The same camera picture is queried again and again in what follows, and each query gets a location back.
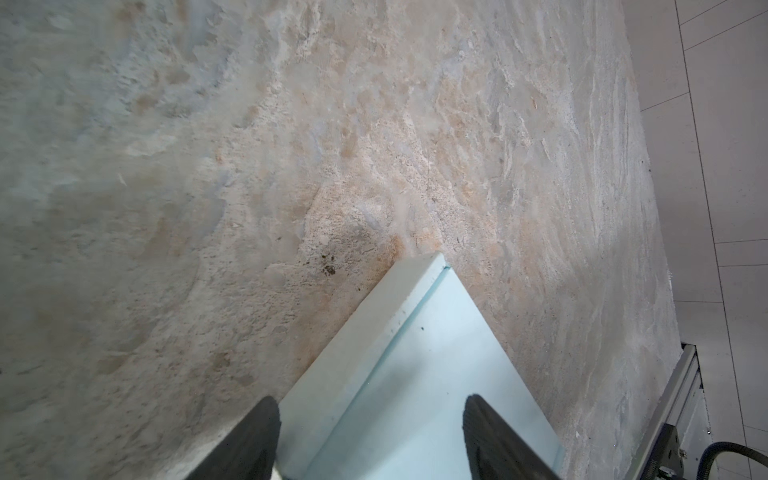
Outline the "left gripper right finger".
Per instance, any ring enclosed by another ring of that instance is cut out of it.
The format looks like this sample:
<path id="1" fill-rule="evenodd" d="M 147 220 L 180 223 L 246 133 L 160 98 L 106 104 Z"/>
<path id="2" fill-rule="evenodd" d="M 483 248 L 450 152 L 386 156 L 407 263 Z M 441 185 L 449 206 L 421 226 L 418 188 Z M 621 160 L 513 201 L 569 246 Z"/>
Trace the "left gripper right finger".
<path id="1" fill-rule="evenodd" d="M 558 475 L 478 394 L 465 402 L 462 430 L 474 480 L 555 480 Z"/>

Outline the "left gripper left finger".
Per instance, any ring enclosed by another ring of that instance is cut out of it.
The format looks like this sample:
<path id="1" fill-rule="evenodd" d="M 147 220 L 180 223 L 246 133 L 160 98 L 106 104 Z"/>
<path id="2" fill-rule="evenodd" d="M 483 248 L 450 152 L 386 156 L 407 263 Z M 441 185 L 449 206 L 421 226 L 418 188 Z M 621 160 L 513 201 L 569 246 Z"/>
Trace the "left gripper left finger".
<path id="1" fill-rule="evenodd" d="M 270 479 L 280 428 L 278 402 L 265 396 L 187 475 L 187 479 Z"/>

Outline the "light blue paper box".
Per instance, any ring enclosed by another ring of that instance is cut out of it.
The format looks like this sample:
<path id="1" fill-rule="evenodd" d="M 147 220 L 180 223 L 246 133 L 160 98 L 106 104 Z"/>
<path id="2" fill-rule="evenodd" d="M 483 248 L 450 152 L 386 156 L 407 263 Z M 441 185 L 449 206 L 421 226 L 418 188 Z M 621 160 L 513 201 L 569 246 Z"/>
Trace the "light blue paper box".
<path id="1" fill-rule="evenodd" d="M 286 479 L 466 479 L 479 395 L 554 471 L 565 450 L 439 253 L 396 262 L 281 400 Z"/>

